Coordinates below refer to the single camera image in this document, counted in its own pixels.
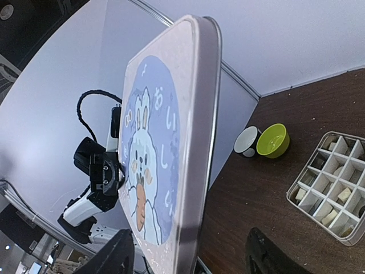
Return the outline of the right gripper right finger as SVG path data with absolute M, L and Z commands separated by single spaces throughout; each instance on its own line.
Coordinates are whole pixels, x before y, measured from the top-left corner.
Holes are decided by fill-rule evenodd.
M 310 273 L 289 258 L 257 227 L 253 227 L 249 231 L 245 244 L 245 255 L 247 273 Z

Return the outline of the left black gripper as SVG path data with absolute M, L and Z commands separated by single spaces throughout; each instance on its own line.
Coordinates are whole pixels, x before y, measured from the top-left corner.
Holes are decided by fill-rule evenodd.
M 112 209 L 125 174 L 117 152 L 107 151 L 89 137 L 84 138 L 74 153 L 74 165 L 89 176 L 90 183 L 82 195 L 103 212 Z

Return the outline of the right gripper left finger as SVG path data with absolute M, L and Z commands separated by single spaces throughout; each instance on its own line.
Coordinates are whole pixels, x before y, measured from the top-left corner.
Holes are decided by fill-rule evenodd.
M 134 242 L 130 229 L 121 229 L 108 243 L 74 274 L 133 273 Z

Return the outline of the bunny picture tin lid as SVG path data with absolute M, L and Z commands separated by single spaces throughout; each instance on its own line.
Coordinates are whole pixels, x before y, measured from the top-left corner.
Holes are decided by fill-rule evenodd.
M 222 37 L 211 17 L 185 15 L 125 71 L 119 201 L 154 273 L 193 273 L 210 181 Z

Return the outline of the pink compartment tin box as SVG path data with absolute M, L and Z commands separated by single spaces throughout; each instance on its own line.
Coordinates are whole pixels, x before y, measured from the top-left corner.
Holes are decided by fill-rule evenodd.
M 364 237 L 364 138 L 325 133 L 287 200 L 345 246 Z

